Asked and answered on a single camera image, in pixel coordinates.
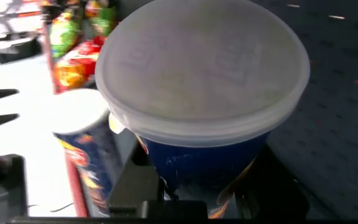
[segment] chip bag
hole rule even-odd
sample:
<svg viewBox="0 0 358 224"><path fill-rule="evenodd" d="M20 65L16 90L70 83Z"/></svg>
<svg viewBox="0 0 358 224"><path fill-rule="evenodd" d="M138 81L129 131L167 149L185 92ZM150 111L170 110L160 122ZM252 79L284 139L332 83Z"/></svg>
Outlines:
<svg viewBox="0 0 358 224"><path fill-rule="evenodd" d="M112 0L89 0L85 6L85 15L96 35L107 37L117 26L117 9Z"/></svg>
<svg viewBox="0 0 358 224"><path fill-rule="evenodd" d="M83 87L94 74L102 45L101 37L82 42L55 64L53 70L61 90Z"/></svg>
<svg viewBox="0 0 358 224"><path fill-rule="evenodd" d="M82 8L74 5L67 8L52 22L50 43L52 56L61 57L78 42L81 33Z"/></svg>

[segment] clear plastic lid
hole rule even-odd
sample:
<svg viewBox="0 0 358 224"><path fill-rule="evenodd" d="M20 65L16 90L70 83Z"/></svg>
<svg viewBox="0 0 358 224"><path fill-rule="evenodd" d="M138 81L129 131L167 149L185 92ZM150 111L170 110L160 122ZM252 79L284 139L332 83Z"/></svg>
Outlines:
<svg viewBox="0 0 358 224"><path fill-rule="evenodd" d="M217 146L270 131L309 77L305 48L277 16L242 0L156 0L106 40L96 84L145 138Z"/></svg>

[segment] green snack bag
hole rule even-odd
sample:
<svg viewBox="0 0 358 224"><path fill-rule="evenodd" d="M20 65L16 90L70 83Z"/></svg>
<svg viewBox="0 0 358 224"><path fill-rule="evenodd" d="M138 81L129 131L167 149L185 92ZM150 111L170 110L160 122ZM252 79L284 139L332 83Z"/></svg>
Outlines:
<svg viewBox="0 0 358 224"><path fill-rule="evenodd" d="M117 26L117 9L115 6L105 5L97 0L88 1L90 7L86 8L91 26L96 35L107 37Z"/></svg>
<svg viewBox="0 0 358 224"><path fill-rule="evenodd" d="M52 22L50 43L52 56L61 57L71 50L80 37L82 9L70 6Z"/></svg>

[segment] snack canister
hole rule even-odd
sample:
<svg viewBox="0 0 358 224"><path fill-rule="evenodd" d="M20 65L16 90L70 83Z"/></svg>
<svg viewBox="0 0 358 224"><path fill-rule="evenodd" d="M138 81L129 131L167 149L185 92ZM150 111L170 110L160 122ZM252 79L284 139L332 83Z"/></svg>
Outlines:
<svg viewBox="0 0 358 224"><path fill-rule="evenodd" d="M109 216L106 200L122 171L122 161L109 128L106 101L92 89L69 90L50 101L48 125L76 164L96 212Z"/></svg>
<svg viewBox="0 0 358 224"><path fill-rule="evenodd" d="M209 217L221 218L269 132L293 112L309 72L299 38L261 6L156 0L110 34L95 76L168 192L203 200Z"/></svg>

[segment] red snack bag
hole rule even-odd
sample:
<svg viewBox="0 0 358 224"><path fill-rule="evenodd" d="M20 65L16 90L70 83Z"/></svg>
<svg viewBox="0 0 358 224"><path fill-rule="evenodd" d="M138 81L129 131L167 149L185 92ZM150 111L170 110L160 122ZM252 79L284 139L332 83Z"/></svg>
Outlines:
<svg viewBox="0 0 358 224"><path fill-rule="evenodd" d="M73 50L63 56L54 67L57 85L61 90L82 87L94 74L96 61L104 39L95 37L80 43Z"/></svg>

